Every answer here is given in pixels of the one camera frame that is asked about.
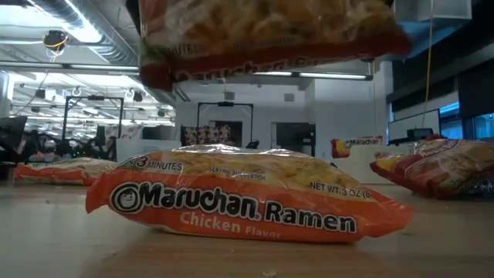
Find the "desk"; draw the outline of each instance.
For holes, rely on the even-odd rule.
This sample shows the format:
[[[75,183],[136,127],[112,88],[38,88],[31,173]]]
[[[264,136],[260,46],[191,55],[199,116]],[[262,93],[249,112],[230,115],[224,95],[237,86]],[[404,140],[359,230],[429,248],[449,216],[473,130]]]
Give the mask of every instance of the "desk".
[[[84,210],[84,188],[0,188],[2,277],[491,277],[494,202],[440,202],[372,186],[414,207],[403,232],[355,245],[175,236],[107,207]]]

